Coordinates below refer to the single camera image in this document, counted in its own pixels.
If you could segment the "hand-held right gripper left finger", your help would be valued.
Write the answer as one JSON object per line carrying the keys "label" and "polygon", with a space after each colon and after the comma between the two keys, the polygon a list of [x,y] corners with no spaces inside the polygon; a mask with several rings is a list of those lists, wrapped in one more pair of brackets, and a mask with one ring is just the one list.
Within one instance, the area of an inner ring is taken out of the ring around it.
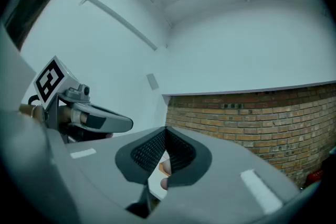
{"label": "hand-held right gripper left finger", "polygon": [[80,171],[118,208],[148,215],[165,198],[160,164],[167,160],[165,128],[66,145]]}

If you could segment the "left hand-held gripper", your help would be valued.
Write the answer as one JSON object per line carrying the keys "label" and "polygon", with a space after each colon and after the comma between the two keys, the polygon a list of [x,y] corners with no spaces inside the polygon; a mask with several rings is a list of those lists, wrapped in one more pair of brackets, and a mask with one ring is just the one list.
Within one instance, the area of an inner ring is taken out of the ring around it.
{"label": "left hand-held gripper", "polygon": [[[34,88],[34,99],[44,109],[44,124],[59,131],[65,141],[88,141],[89,132],[124,133],[133,128],[130,118],[90,103],[90,88],[80,83],[57,56],[40,72]],[[59,123],[61,106],[72,108],[72,122]]]}

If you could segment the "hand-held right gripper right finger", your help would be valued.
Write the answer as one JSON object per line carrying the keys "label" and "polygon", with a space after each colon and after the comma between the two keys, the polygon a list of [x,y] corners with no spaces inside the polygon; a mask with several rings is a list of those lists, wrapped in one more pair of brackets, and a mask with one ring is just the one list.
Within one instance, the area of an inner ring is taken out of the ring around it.
{"label": "hand-held right gripper right finger", "polygon": [[172,175],[154,224],[288,224],[300,191],[284,174],[246,148],[168,127]]}

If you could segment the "person's left forearm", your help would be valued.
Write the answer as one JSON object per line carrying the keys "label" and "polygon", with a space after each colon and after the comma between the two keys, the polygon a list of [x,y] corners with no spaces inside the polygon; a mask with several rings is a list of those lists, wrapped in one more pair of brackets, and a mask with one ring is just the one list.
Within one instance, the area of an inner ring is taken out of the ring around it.
{"label": "person's left forearm", "polygon": [[44,109],[41,105],[21,104],[19,111],[39,122],[44,121]]}

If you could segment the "person's left hand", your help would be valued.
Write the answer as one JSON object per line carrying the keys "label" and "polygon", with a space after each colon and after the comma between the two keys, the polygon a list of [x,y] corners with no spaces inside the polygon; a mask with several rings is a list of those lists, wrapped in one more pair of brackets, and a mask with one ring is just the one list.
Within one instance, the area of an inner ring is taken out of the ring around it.
{"label": "person's left hand", "polygon": [[76,122],[86,124],[87,115],[69,106],[61,106],[58,110],[58,120],[59,123]]}

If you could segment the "red fire extinguisher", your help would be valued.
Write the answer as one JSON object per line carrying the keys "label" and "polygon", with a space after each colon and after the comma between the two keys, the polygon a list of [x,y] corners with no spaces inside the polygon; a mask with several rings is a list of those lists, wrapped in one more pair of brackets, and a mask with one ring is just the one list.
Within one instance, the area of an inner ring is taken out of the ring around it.
{"label": "red fire extinguisher", "polygon": [[323,174],[324,174],[324,171],[322,169],[319,169],[319,170],[309,174],[306,178],[304,186],[308,187],[308,186],[314,184],[315,182],[320,181],[323,178]]}

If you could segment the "white wall switch plate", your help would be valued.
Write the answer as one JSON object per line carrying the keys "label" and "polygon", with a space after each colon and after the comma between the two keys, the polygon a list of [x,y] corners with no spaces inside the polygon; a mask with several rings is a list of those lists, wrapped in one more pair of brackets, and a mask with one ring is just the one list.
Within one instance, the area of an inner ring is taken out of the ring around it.
{"label": "white wall switch plate", "polygon": [[159,84],[153,73],[147,74],[146,77],[152,90],[156,90],[159,88]]}

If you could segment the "white wall conduit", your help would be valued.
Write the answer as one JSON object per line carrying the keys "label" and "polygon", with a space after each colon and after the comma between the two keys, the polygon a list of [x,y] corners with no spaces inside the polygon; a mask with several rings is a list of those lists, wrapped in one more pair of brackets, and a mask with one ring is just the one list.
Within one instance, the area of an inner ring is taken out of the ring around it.
{"label": "white wall conduit", "polygon": [[153,51],[156,51],[158,49],[158,46],[156,46],[152,41],[150,41],[143,33],[141,33],[136,27],[134,27],[130,22],[128,22],[126,19],[124,19],[121,15],[119,15],[117,12],[115,12],[112,8],[104,4],[103,2],[99,0],[81,0],[79,5],[82,5],[84,2],[90,2],[97,8],[101,9],[108,15],[110,15],[112,18],[117,20],[121,25],[123,25],[125,28],[127,28],[130,32],[135,34],[138,38],[140,38],[143,42],[145,42]]}

